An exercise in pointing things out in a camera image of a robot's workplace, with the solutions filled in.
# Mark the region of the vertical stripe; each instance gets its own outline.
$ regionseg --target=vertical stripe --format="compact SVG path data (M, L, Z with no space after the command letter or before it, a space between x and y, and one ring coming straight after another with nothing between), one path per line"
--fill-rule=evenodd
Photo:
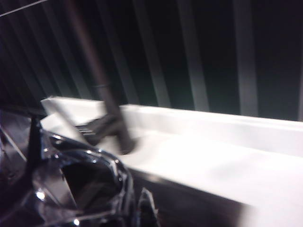
M102 18L103 25L106 31L107 39L110 45L110 48L113 53L113 57L115 59L115 63L121 77L122 85L124 91L126 93L126 98L128 103L131 104L139 104L139 98L137 96L133 79L131 77L129 68L127 66L127 62L125 56L122 51L122 47L119 41L119 37L117 35L116 29L114 27L114 23L109 14L108 7L105 1L96 1L99 14Z
M74 83L76 85L77 91L81 98L91 99L90 91L83 79L83 74L81 73L75 57L72 54L69 42L65 37L63 30L52 10L50 2L42 3L42 8L50 24L50 28L54 34L54 37L58 43L61 54L67 64L70 75L72 76Z
M258 116L257 76L250 0L233 0L240 110Z
M195 110L209 111L202 60L199 53L199 42L196 34L191 1L178 0L178 9Z
M1 1L0 5L7 9L7 1ZM41 87L43 88L44 92L47 96L55 95L55 89L51 84L50 79L48 78L45 70L43 69L40 58L38 57L37 53L34 50L32 41L29 40L26 32L24 31L24 28L21 26L20 22L18 21L16 14L12 14L7 16L10 26L12 27L19 43L22 46L22 49L28 59L29 64L31 65L31 68L35 72L36 76L40 78L39 82Z
M148 20L145 3L143 0L133 0L133 3L158 104L161 107L170 107L169 95L167 92L154 36Z
M19 0L19 2L20 2L20 4L22 4L22 3L25 4L24 0ZM36 43L37 43L38 47L40 48L41 53L43 54L43 57L48 65L48 68L52 73L52 76L56 82L56 85L59 88L60 93L63 96L72 97L71 89L68 86L68 83L60 70L58 62L56 61L56 58L55 58L52 50L50 49L50 46L48 45L45 36L41 32L41 28L39 27L39 25L37 23L37 18L35 18L32 11L29 9L23 10L23 13L27 19L27 23L29 24L29 26L34 34Z
M303 26L301 38L301 77L300 77L300 90L299 90L299 106L298 106L298 121L303 121Z
M18 68L18 71L21 74L21 77L23 78L25 84L27 85L27 88L31 92L32 96L36 100L36 103L39 103L41 99L45 98L45 94L41 90L38 82L35 80L35 76L31 72L30 67L28 66L27 62L24 60L24 56L21 55L20 51L18 50L15 43L13 43L12 35L8 30L5 31L6 37L2 38L2 47L5 44L10 56L13 59L12 64L15 64Z

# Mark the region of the striped wall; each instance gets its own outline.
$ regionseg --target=striped wall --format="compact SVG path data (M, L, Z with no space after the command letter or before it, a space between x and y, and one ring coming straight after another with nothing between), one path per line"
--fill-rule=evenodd
M302 1L77 5L120 104L303 120ZM63 0L0 1L2 106L99 99L66 10Z

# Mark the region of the white countertop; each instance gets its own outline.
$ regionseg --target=white countertop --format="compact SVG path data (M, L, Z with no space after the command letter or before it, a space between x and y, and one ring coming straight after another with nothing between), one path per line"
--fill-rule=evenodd
M81 102L75 101L76 105L70 110L80 108ZM94 116L101 114L96 113L99 111L96 106L94 103L95 112L87 108L86 111ZM122 112L131 134L138 141L132 153L119 156L127 166L251 205L243 212L239 226L302 226L302 140L296 141L300 136L303 138L301 122L272 119L267 121L227 114L193 113L134 105L123 107ZM44 128L63 136L77 138L71 129L64 127L59 116L50 114L42 120ZM85 117L85 111L82 114L78 118L74 115L74 120L89 120L89 117ZM247 142L241 140L243 134ZM277 144L281 144L282 150L281 146L272 144L275 140ZM106 139L98 146L118 154L113 138Z

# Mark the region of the reflective chrome surface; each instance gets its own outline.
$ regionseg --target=reflective chrome surface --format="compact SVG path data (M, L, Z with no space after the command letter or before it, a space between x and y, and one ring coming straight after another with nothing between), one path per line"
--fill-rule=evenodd
M46 131L33 189L1 226L134 226L133 180L115 156Z
M30 126L30 117L0 110L0 192L25 172Z

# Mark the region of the metal pipe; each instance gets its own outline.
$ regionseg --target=metal pipe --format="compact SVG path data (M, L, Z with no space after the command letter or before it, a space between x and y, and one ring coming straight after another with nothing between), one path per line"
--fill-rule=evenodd
M71 25L80 42L82 51L85 55L92 75L98 84L98 94L100 95L100 98L104 100L107 112L116 116L118 120L121 121L119 129L116 131L116 135L120 144L120 152L122 154L127 154L134 148L134 141L131 140L129 136L120 108L116 104L110 90L110 81L108 80L105 68L98 56L95 46L93 45L93 41L89 35L87 26L84 24L84 20L81 18L75 1L67 0L65 1L65 4Z

